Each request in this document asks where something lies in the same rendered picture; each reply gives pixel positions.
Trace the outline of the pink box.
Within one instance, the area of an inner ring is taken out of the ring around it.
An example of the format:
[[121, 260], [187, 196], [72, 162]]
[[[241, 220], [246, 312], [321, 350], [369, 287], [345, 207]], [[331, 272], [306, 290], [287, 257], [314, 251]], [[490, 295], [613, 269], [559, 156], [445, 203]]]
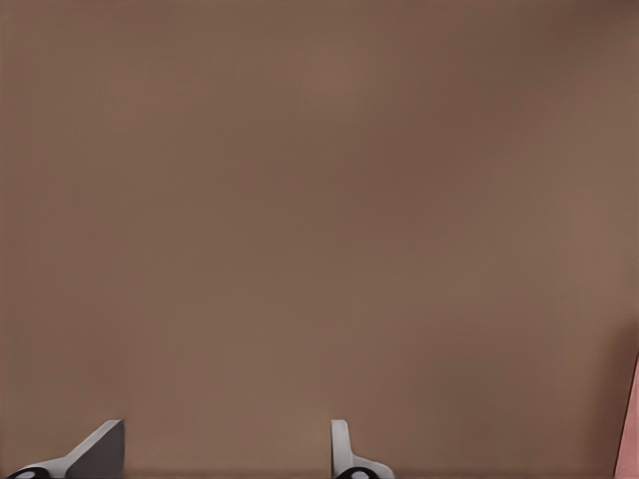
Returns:
[[614, 479], [639, 479], [639, 353], [635, 360]]

